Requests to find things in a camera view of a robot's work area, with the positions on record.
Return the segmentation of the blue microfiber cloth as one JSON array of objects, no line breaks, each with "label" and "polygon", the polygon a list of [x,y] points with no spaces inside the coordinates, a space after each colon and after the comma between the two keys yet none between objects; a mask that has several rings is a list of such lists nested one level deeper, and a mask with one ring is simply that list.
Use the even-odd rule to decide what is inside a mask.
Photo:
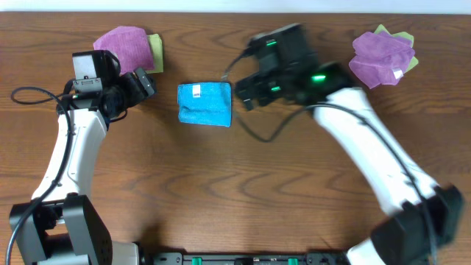
[{"label": "blue microfiber cloth", "polygon": [[228,82],[198,82],[177,87],[178,118],[186,124],[230,127],[232,91]]}]

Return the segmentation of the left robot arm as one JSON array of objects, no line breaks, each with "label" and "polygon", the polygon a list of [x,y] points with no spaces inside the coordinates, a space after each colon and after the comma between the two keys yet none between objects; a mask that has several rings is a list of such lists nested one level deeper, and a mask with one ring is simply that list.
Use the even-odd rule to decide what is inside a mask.
[{"label": "left robot arm", "polygon": [[90,193],[110,125],[156,94],[155,81],[141,67],[123,73],[108,50],[77,52],[72,60],[75,77],[62,93],[34,89],[56,103],[57,140],[31,200],[10,211],[4,262],[17,247],[25,264],[153,264],[140,243],[111,239]]}]

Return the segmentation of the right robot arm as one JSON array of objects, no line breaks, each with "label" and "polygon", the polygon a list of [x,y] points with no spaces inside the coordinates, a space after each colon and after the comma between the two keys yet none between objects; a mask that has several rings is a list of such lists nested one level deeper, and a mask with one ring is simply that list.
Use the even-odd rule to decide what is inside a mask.
[{"label": "right robot arm", "polygon": [[259,64],[237,94],[247,109],[284,98],[313,113],[370,184],[387,220],[346,254],[350,264],[437,262],[455,237],[460,191],[441,187],[408,156],[341,64],[320,64],[300,24],[251,38],[246,55]]}]

